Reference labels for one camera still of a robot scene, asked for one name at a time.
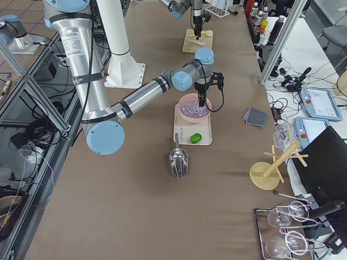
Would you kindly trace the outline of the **white ceramic spoon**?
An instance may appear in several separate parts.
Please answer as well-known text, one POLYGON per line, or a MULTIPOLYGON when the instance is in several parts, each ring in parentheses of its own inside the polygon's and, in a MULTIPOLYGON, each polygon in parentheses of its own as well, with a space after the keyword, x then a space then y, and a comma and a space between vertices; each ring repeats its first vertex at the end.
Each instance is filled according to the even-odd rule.
POLYGON ((201 42, 198 40, 190 40, 189 43, 198 44, 199 46, 205 46, 207 44, 206 42, 201 42))

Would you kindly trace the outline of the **white measuring spoon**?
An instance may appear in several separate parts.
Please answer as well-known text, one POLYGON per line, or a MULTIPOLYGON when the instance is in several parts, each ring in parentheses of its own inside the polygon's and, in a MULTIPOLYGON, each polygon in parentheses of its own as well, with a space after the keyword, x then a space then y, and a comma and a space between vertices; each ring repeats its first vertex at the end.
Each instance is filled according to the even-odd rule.
POLYGON ((202 31, 202 35, 205 35, 206 37, 212 37, 213 36, 213 31, 207 30, 207 31, 202 31))

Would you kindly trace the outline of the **metal ice scoop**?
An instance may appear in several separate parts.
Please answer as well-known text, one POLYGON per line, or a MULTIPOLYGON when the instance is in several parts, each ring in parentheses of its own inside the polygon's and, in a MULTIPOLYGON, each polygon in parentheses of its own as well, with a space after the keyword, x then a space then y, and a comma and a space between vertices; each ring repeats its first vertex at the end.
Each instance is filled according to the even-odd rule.
POLYGON ((184 177, 188 172, 189 156, 186 150, 179 147, 178 133, 175 133, 176 148, 169 154, 169 162, 173 175, 177 178, 184 177))

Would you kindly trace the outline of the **clear plastic ice container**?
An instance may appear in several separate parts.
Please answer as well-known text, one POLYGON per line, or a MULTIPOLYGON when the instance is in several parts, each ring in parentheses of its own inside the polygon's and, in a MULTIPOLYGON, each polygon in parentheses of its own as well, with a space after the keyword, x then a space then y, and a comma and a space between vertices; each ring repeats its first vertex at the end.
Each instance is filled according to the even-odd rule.
POLYGON ((293 141, 297 141, 294 126, 291 123, 276 125, 273 140, 276 148, 287 149, 293 141))

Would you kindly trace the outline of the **wooden cutting board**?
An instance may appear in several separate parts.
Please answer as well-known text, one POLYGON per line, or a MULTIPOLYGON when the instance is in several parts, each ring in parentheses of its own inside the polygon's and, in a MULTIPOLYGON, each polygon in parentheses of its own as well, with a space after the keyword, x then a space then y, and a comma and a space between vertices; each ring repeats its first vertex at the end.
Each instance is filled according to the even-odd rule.
POLYGON ((212 30, 203 30, 201 37, 197 40, 193 29, 187 29, 185 32, 184 42, 182 46, 183 53, 195 53, 200 48, 213 47, 213 35, 212 30))

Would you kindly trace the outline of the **white rack with cups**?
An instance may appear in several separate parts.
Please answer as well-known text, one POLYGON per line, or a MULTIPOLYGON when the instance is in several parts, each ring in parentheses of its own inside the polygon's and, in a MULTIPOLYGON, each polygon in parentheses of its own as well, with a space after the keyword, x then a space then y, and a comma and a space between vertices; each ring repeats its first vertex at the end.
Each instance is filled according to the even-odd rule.
POLYGON ((205 10, 218 18, 224 18, 230 14, 238 15, 238 11, 229 7, 228 0, 211 0, 205 10))

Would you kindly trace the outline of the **green lime squeezer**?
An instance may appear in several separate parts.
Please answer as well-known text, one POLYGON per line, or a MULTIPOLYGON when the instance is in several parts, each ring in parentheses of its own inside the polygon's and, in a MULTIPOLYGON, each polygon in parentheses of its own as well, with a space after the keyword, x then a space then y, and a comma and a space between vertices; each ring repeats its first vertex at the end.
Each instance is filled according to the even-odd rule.
POLYGON ((191 137, 190 137, 190 142, 192 144, 197 144, 202 140, 202 135, 200 133, 194 133, 191 137))

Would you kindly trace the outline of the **grey folded cloth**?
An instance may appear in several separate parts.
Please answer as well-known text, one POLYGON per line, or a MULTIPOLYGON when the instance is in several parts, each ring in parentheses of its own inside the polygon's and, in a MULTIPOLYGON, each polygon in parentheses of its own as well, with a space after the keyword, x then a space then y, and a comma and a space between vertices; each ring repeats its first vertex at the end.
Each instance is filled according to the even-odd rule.
POLYGON ((246 124, 264 128, 268 117, 269 114, 253 107, 249 107, 243 116, 243 120, 246 124))

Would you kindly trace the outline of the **black water bottle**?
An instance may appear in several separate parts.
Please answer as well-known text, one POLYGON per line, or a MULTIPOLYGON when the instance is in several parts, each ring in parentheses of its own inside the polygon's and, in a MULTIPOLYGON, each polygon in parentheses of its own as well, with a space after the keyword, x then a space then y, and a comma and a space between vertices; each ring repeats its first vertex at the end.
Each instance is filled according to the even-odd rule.
POLYGON ((284 20, 285 20, 285 16, 280 15, 279 18, 277 19, 277 21, 275 22, 274 27, 273 27, 270 35, 269 35, 269 38, 268 38, 268 42, 267 42, 268 45, 272 46, 276 42, 276 40, 279 36, 279 33, 281 31, 281 28, 284 24, 284 20))

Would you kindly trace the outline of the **lower teach pendant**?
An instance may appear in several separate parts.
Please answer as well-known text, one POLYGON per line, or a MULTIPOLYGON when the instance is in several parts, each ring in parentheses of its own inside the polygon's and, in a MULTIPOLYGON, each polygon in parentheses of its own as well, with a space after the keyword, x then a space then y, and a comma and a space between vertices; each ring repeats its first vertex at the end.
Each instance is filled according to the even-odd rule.
POLYGON ((320 133, 330 125, 327 119, 297 117, 294 128, 301 148, 308 146, 320 133))

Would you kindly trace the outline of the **teach pendant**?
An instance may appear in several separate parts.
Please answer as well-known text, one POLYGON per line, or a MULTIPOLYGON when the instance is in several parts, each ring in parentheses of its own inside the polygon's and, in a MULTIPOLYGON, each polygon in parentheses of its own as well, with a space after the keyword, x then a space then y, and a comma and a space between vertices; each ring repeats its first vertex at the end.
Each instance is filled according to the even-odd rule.
POLYGON ((294 128, 301 148, 308 146, 320 133, 330 125, 327 119, 297 117, 294 128))
POLYGON ((303 87, 300 91, 304 108, 313 118, 342 121, 343 117, 329 89, 303 87))

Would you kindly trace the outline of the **black office chair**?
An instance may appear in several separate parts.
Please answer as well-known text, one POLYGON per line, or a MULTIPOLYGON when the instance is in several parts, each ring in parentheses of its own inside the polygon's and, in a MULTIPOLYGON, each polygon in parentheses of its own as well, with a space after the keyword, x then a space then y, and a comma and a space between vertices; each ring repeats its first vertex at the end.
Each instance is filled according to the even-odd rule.
POLYGON ((301 154, 308 154, 304 167, 298 159, 293 163, 306 192, 313 195, 318 206, 309 211, 310 218, 325 216, 333 229, 339 246, 328 242, 333 254, 346 247, 346 143, 331 127, 317 136, 301 154))

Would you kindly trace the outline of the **upper wine glass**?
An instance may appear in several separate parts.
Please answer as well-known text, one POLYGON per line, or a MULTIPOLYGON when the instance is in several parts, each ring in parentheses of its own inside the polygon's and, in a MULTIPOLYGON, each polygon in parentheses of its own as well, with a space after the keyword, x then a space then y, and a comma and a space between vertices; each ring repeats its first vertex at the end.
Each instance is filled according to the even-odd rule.
POLYGON ((287 206, 273 208, 267 216, 269 224, 274 228, 285 228, 292 221, 305 222, 309 216, 309 209, 300 201, 292 201, 287 206))

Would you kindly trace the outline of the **metal glass rack tray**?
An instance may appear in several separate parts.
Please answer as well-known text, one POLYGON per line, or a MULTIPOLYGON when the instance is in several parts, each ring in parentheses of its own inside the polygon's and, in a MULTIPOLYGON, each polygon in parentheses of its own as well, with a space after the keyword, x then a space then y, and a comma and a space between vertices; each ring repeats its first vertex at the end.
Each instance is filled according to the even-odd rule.
MULTIPOLYGON (((255 220, 256 227, 258 231, 258 239, 259 239, 259 247, 261 252, 262 259, 274 259, 271 257, 266 251, 266 242, 273 237, 284 237, 289 231, 299 232, 301 235, 303 234, 303 228, 311 228, 316 227, 318 223, 315 220, 307 218, 305 222, 296 222, 292 221, 292 224, 288 227, 276 228, 272 227, 268 220, 267 216, 272 209, 260 209, 256 208, 255 211, 255 220)), ((306 254, 313 253, 314 250, 323 249, 325 245, 322 242, 319 242, 315 239, 308 239, 304 236, 308 244, 308 251, 306 254)))

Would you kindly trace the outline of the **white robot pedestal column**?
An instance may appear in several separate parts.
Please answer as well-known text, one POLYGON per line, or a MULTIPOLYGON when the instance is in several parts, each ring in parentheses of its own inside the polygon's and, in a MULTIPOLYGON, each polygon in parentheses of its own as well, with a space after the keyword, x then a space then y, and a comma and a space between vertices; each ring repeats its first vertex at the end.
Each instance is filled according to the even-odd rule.
POLYGON ((132 57, 120 1, 97 1, 102 24, 111 52, 106 87, 137 89, 142 85, 144 63, 132 57))

